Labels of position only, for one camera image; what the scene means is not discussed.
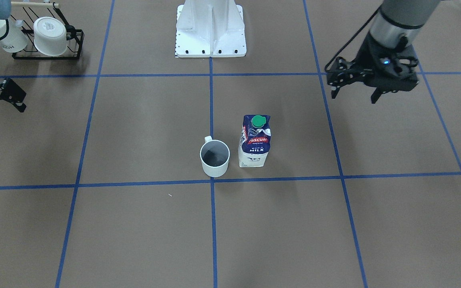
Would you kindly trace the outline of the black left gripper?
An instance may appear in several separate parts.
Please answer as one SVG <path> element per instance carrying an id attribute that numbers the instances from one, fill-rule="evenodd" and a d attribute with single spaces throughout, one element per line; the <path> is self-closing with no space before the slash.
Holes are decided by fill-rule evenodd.
<path id="1" fill-rule="evenodd" d="M 331 98 L 335 99 L 341 87 L 355 82 L 353 70 L 362 72 L 362 82 L 376 88 L 371 95 L 371 103 L 376 104 L 387 91 L 411 91 L 419 83 L 415 72 L 418 63 L 412 45 L 391 49 L 367 34 L 352 62 L 336 57 L 326 64 L 326 82 L 331 86 Z"/>

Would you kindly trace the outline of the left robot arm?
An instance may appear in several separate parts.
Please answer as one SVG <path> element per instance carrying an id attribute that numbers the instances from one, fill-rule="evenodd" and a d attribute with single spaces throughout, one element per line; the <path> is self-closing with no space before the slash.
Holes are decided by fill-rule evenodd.
<path id="1" fill-rule="evenodd" d="M 325 65 L 331 98 L 355 82 L 375 88 L 373 104 L 386 93 L 413 90 L 419 83 L 413 42 L 438 5 L 438 0 L 384 0 L 368 18 L 371 27 L 355 58 L 348 61 L 337 52 Z"/>

